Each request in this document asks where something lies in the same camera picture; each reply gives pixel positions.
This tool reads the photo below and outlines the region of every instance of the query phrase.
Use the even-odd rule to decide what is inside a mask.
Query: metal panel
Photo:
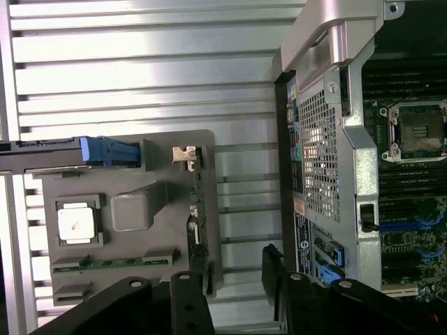
[[[303,3],[0,0],[3,136],[213,131],[226,266],[211,308],[218,327],[272,319],[259,286],[262,247],[281,247],[271,60]],[[8,312],[11,334],[26,334],[63,310],[51,303],[41,182],[25,176],[14,184],[11,251],[15,273],[25,274],[14,288],[26,297],[8,297],[19,304]],[[2,232],[2,246],[8,236]]]

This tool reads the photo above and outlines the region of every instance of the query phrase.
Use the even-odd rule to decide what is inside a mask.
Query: expansion slot
[[[390,284],[382,286],[381,291],[392,298],[415,297],[418,295],[418,286],[414,283]]]

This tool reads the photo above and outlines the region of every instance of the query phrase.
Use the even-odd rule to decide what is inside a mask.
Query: ventilation grille
[[[307,206],[340,222],[335,108],[328,107],[321,91],[299,111]]]

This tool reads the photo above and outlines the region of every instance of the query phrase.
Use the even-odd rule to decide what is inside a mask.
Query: circuit board
[[[365,128],[379,162],[382,290],[446,302],[446,96],[432,89],[434,69],[405,65],[372,62],[362,74]]]

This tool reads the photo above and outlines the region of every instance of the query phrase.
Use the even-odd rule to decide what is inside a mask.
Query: sticker
[[[291,97],[292,100],[296,100],[296,85],[293,85],[291,88]]]
[[[300,198],[293,198],[293,210],[304,216],[305,214],[305,201]]]
[[[300,215],[299,213],[295,213],[295,233],[296,233],[296,248],[297,248],[296,253],[297,271],[302,274],[310,274],[312,268],[311,267],[312,260],[310,250],[309,220],[307,220],[304,216]]]

